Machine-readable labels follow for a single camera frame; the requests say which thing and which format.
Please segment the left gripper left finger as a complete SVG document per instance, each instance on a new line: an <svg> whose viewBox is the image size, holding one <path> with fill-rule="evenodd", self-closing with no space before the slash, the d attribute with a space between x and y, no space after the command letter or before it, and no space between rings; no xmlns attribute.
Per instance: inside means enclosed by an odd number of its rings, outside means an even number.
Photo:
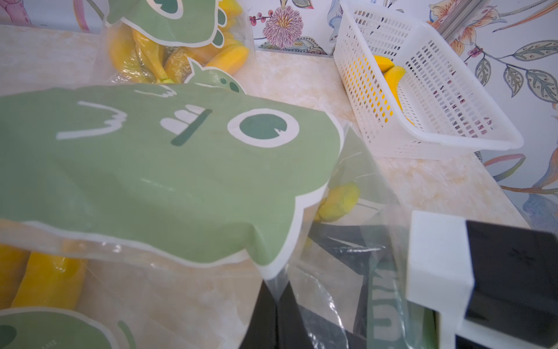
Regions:
<svg viewBox="0 0 558 349"><path fill-rule="evenodd" d="M278 345L277 303L262 282L251 321L240 349L274 349Z"/></svg>

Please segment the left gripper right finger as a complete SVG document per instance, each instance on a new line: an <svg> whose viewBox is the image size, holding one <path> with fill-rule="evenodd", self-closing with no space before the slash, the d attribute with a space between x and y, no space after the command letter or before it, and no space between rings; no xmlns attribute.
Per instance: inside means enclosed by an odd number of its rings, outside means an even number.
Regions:
<svg viewBox="0 0 558 349"><path fill-rule="evenodd" d="M291 283L276 304L277 343L279 349L313 349Z"/></svg>

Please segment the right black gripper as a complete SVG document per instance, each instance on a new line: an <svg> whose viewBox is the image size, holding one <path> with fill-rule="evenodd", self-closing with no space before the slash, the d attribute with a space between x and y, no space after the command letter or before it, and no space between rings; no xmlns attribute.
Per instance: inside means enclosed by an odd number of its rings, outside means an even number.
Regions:
<svg viewBox="0 0 558 349"><path fill-rule="evenodd" d="M473 287L456 348L557 347L557 235L459 223Z"/></svg>

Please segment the yellow banana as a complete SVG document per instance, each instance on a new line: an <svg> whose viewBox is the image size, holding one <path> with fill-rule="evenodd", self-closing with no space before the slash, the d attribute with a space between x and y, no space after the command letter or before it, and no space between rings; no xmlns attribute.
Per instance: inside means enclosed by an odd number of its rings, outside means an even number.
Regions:
<svg viewBox="0 0 558 349"><path fill-rule="evenodd" d="M383 74L385 74L386 72L388 72L391 68L393 68L395 66L395 64L389 58L374 55L374 59L376 61L376 64L378 65L380 71Z"/></svg>
<svg viewBox="0 0 558 349"><path fill-rule="evenodd" d="M398 65L386 65L385 67L381 68L381 71L399 108L402 108L398 97L398 86L400 80L405 75L405 69Z"/></svg>

